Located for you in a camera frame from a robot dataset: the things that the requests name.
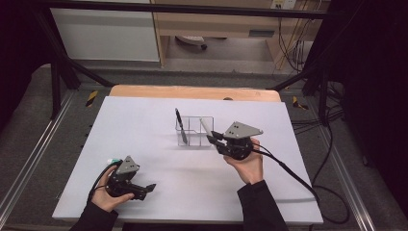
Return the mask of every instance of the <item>marker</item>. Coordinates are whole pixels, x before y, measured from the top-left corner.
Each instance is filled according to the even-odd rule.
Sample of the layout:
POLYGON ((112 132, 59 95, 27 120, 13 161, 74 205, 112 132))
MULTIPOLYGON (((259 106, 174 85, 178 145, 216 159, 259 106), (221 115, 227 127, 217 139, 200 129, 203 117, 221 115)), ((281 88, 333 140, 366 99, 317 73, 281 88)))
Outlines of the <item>marker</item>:
POLYGON ((184 128, 183 128, 183 122, 181 121, 180 113, 178 112, 177 109, 176 109, 176 115, 177 115, 177 120, 179 121, 179 125, 181 128, 181 137, 183 138, 183 142, 185 144, 188 144, 186 133, 184 132, 184 128))
POLYGON ((201 125, 203 125, 204 130, 207 132, 207 135, 212 137, 213 133, 211 133, 210 128, 208 127, 207 123, 205 122, 204 118, 200 118, 201 125))

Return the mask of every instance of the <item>white table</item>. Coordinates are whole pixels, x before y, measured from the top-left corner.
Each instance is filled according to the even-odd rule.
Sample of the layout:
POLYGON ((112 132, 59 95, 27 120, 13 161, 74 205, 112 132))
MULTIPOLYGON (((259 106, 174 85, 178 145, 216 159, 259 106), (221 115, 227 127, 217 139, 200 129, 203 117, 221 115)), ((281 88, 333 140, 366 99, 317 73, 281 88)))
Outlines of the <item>white table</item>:
MULTIPOLYGON (((180 98, 106 97, 88 140, 66 184, 53 218, 77 219, 89 188, 110 158, 130 155, 140 170, 132 182, 157 184, 144 201, 117 207, 127 222, 234 223, 242 221, 236 191, 238 173, 213 147, 177 144, 175 112, 182 116, 212 116, 215 131, 224 132, 234 120, 260 128, 257 136, 306 182, 309 181, 284 103, 180 98)), ((286 223, 322 223, 311 193, 269 158, 265 179, 286 223)))

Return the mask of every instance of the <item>hand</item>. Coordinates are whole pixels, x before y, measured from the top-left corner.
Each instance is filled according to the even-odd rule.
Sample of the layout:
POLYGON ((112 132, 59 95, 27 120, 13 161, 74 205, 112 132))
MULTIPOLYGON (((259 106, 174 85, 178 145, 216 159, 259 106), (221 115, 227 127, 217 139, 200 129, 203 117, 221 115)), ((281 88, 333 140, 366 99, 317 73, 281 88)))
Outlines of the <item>hand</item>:
POLYGON ((97 186, 101 188, 97 188, 95 190, 91 201, 93 204, 108 213, 110 213, 117 205, 124 203, 134 197, 132 193, 128 193, 120 197, 111 197, 108 192, 106 192, 106 189, 103 186, 106 186, 106 184, 108 183, 109 175, 115 170, 115 168, 116 166, 110 167, 105 172, 105 174, 103 174, 97 186))
MULTIPOLYGON (((251 141, 255 143, 254 148, 259 150, 259 146, 256 145, 259 144, 259 141, 253 138, 251 138, 251 141)), ((261 154, 251 152, 248 157, 241 161, 224 155, 224 160, 235 168, 245 184, 253 185, 264 180, 263 159, 261 154)))

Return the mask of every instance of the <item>cabinet door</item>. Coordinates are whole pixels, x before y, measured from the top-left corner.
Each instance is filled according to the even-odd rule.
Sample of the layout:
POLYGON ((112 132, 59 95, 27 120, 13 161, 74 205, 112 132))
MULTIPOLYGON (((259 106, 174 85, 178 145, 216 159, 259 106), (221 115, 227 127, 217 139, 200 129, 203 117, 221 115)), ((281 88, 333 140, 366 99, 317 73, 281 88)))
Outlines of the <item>cabinet door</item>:
POLYGON ((52 13, 72 59, 159 61, 152 13, 61 9, 52 13))

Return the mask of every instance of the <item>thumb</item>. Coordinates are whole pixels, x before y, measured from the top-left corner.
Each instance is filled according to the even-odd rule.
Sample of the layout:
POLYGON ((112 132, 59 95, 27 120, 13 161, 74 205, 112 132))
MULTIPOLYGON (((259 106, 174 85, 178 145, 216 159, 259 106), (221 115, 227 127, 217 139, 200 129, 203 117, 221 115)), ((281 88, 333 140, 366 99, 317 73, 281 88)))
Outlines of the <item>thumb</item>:
POLYGON ((125 194, 125 195, 122 195, 122 196, 120 196, 120 197, 117 197, 117 198, 116 198, 116 203, 117 203, 117 204, 124 203, 124 202, 126 202, 126 201, 132 199, 133 197, 135 197, 135 195, 134 195, 133 193, 127 193, 127 194, 125 194))

